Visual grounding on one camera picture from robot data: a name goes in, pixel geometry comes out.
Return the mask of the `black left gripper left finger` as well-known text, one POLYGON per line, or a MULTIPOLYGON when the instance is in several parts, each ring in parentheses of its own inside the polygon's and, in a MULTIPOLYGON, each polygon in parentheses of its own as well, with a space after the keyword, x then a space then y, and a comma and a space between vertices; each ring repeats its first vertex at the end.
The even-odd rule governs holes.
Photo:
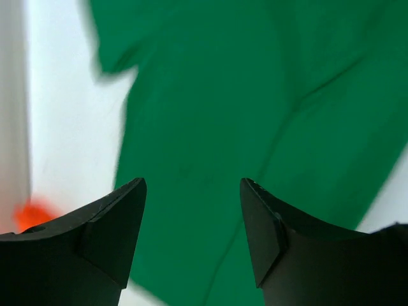
POLYGON ((1 235, 1 304, 117 305, 146 195, 136 178, 64 216, 1 235))

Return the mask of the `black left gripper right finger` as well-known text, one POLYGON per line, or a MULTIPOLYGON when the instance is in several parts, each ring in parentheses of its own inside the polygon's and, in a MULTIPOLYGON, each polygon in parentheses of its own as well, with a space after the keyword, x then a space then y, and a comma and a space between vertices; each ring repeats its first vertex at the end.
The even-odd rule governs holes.
POLYGON ((266 305, 406 305, 407 226, 361 233, 319 220, 250 179, 240 202, 266 305))

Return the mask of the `orange t shirt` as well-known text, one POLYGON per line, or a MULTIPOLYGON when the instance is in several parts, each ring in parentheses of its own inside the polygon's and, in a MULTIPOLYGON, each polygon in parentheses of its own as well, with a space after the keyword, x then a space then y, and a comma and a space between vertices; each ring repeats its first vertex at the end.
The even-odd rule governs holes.
POLYGON ((47 199, 33 197, 18 204, 13 211, 13 221, 18 232, 46 223, 60 216, 60 212, 47 199))

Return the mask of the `green t shirt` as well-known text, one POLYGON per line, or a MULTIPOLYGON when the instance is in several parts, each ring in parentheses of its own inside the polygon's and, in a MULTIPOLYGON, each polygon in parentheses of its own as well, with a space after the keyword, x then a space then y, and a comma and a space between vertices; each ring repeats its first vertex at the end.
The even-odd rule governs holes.
POLYGON ((407 144, 406 1, 88 1, 101 72, 136 68, 115 185, 147 182, 131 280, 261 305, 250 178, 355 229, 407 144))

